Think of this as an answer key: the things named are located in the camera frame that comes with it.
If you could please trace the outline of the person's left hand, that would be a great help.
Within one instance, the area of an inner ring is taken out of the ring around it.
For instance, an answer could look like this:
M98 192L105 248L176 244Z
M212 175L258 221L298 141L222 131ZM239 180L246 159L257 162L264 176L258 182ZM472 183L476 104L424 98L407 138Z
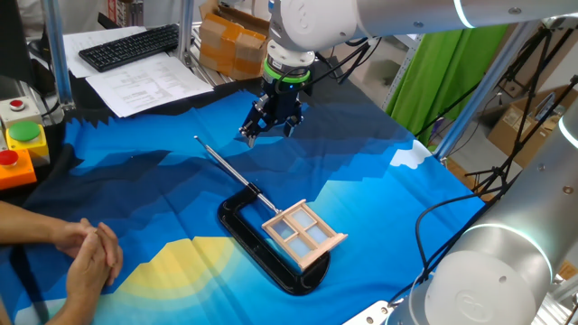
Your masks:
M75 258L85 237L96 229L83 218L80 222L68 222L57 219L51 225L50 240L63 254Z

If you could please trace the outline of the person's right hand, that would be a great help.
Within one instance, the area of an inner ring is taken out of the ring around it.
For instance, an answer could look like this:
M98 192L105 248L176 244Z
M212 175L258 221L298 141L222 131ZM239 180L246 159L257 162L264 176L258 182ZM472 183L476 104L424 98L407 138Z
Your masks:
M67 276L67 293L82 302L97 301L105 286L110 286L123 267L123 250L116 233L99 223L89 233L73 258Z

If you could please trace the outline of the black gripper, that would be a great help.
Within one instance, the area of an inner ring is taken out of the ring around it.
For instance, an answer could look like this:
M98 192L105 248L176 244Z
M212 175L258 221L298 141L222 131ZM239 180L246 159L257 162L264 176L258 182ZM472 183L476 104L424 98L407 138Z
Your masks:
M252 148L262 127L273 127L284 124L284 136L290 137L294 129L301 124L302 102L299 94L312 94L312 86L305 86L304 82L289 83L282 81L279 86L279 95L275 91L276 79L262 79L262 94L258 101L254 101L239 132L246 138L247 145Z

